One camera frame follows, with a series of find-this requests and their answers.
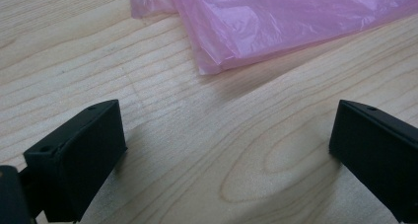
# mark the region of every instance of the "plastic wrinkle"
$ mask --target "plastic wrinkle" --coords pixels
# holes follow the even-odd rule
[[[131,0],[132,17],[179,12],[199,72],[277,57],[418,13],[418,0]]]

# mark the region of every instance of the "light wood tabletop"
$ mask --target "light wood tabletop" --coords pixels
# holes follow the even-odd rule
[[[418,16],[200,76],[178,15],[0,0],[0,164],[119,99],[128,151],[81,223],[397,223],[328,142],[340,99],[418,126],[417,79]]]

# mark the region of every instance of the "pink plastic bag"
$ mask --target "pink plastic bag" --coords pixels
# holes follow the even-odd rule
[[[418,0],[131,0],[179,11],[201,74],[216,74],[418,13]]]

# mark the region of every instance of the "wooden table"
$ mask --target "wooden table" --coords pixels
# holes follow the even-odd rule
[[[417,78],[418,16],[199,76],[178,15],[0,0],[0,164],[120,99],[129,150],[82,223],[396,223],[327,146],[340,99],[417,126]]]

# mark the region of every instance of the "wood grain pattern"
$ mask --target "wood grain pattern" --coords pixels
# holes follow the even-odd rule
[[[129,150],[82,223],[396,223],[327,145],[340,99],[417,126],[417,65],[418,16],[199,76],[177,15],[0,0],[0,164],[120,99]]]

